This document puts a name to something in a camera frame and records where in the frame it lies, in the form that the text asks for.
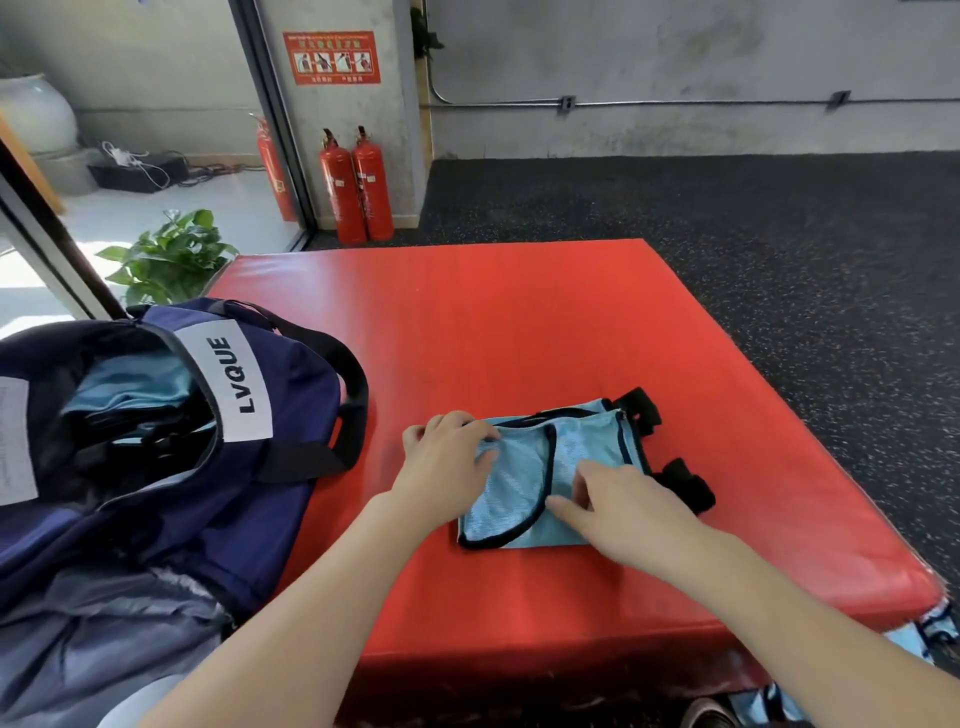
white cable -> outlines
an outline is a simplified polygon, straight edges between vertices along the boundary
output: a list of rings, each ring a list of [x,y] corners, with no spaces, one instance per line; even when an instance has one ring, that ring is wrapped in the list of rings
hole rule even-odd
[[[149,162],[143,161],[143,157],[148,157],[149,152],[144,152],[143,154],[134,154],[133,152],[128,152],[125,149],[120,149],[119,147],[114,146],[111,142],[105,141],[101,144],[101,147],[104,150],[104,154],[113,159],[117,163],[117,166],[120,167],[138,167],[143,174],[147,176],[147,179],[154,184],[157,189],[166,189],[170,186],[170,175],[167,174],[167,171],[162,167],[157,167],[155,164],[150,164]],[[147,167],[153,167],[154,169],[159,170],[163,173],[163,176],[167,178],[167,181],[164,184],[160,184],[153,177],[151,177],[150,172],[147,171]]]

gray fabric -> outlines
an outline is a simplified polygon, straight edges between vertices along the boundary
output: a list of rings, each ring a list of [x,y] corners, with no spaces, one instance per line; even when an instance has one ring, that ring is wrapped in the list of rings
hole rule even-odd
[[[0,725],[95,728],[134,692],[193,669],[230,624],[189,577],[61,570],[0,618]]]

light blue fabric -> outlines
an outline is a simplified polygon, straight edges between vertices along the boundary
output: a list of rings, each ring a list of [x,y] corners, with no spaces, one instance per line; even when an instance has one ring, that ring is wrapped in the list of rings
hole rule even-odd
[[[488,449],[500,452],[483,495],[460,519],[459,532],[470,541],[496,536],[523,523],[533,513],[543,488],[547,470],[548,439],[544,430],[552,426],[557,433],[550,492],[571,497],[577,463],[588,458],[618,467],[624,465],[620,449],[620,433],[630,461],[640,468],[634,435],[621,410],[607,411],[601,400],[574,405],[596,412],[595,415],[557,417],[531,427],[501,427],[498,442],[481,443],[479,456]],[[518,417],[498,417],[493,425]],[[583,538],[565,523],[544,511],[534,524],[504,548],[533,546],[573,546],[584,544]]]
[[[61,413],[176,407],[192,384],[190,371],[169,350],[123,354],[91,367]]]

fire extinguisher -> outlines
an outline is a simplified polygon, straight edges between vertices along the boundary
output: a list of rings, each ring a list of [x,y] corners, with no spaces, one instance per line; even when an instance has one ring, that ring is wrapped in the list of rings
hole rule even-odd
[[[260,158],[263,159],[263,166],[267,168],[267,177],[270,178],[270,186],[274,189],[276,206],[280,208],[280,216],[288,223],[297,222],[297,213],[294,211],[294,199],[287,189],[287,183],[283,179],[283,170],[280,167],[279,157],[276,155],[276,146],[270,137],[270,127],[267,120],[262,116],[251,114],[256,119],[256,148],[260,150]]]
[[[324,170],[326,191],[333,205],[333,217],[337,221],[337,239],[344,245],[367,242],[367,230],[363,223],[363,210],[357,195],[353,177],[350,152],[337,144],[330,129],[324,129],[324,150],[320,152],[320,166]]]
[[[363,200],[370,240],[390,240],[394,236],[394,214],[387,194],[387,173],[383,168],[383,152],[370,141],[367,131],[357,127],[357,145],[353,150],[353,166],[357,170],[360,199]]]

black trim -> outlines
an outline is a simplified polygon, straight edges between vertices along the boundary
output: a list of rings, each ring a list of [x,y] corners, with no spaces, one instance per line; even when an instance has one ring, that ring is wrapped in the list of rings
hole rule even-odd
[[[233,12],[233,22],[236,25],[237,35],[240,36],[240,45],[243,46],[247,65],[256,89],[260,108],[267,120],[267,125],[273,137],[276,151],[279,155],[283,174],[290,189],[293,191],[294,201],[300,213],[300,224],[304,228],[288,245],[288,250],[298,250],[319,229],[317,215],[314,212],[310,199],[310,187],[303,173],[300,163],[300,154],[294,136],[290,117],[283,102],[283,92],[280,88],[276,69],[270,54],[270,44],[260,17],[257,0],[228,0]]]
[[[583,409],[581,407],[558,407],[557,409],[544,409],[542,412],[538,412],[533,415],[527,415],[526,417],[519,417],[515,420],[509,420],[505,423],[497,423],[496,426],[535,427],[537,425],[542,425],[545,422],[549,422],[550,420],[556,420],[558,417],[582,418],[597,414],[600,413],[593,412],[589,409]]]
[[[628,417],[627,422],[630,424],[630,431],[634,433],[634,445],[636,446],[636,454],[640,458],[640,471],[644,475],[650,475],[653,473],[653,469],[650,467],[650,461],[647,460],[647,453],[643,451],[643,445],[640,442],[642,435],[640,435],[640,429],[636,426],[636,420]]]
[[[616,413],[615,417],[616,443],[620,446],[620,454],[623,456],[623,464],[633,465],[634,461],[630,459],[630,451],[627,449],[627,438],[623,436],[623,425],[628,422],[627,416],[623,413],[623,410],[620,410]]]
[[[28,212],[34,216],[36,222],[43,228],[43,231],[50,237],[60,254],[66,259],[67,264],[77,273],[84,285],[93,294],[104,310],[112,319],[126,319],[127,313],[123,306],[107,288],[107,284],[93,270],[90,261],[84,257],[77,243],[70,236],[69,231],[57,213],[47,204],[47,201],[40,194],[36,185],[27,176],[20,164],[16,161],[13,153],[5,144],[0,143],[0,176],[10,185],[13,194],[20,198],[20,202],[27,208]],[[96,318],[86,304],[74,292],[73,286],[67,283],[57,268],[51,263],[50,258],[43,252],[36,239],[28,231],[27,227],[18,218],[10,208],[6,200],[0,197],[0,207],[4,214],[11,221],[17,231],[23,236],[27,244],[40,256],[44,264],[50,269],[57,281],[70,294],[70,297],[77,302],[84,313],[91,319]]]
[[[543,515],[543,511],[546,510],[546,497],[553,492],[553,459],[557,454],[557,428],[553,425],[546,425],[543,428],[543,434],[546,436],[547,441],[546,467],[544,468],[543,472],[543,486],[540,488],[540,495],[537,496],[537,503],[534,505],[534,509],[530,512],[530,515],[513,528],[508,528],[503,533],[499,533],[495,536],[488,536],[487,538],[480,539],[479,541],[471,541],[467,538],[467,536],[461,533],[457,536],[457,543],[460,544],[460,546],[471,551],[484,548],[501,548],[529,530],[530,527],[537,522],[537,519]]]

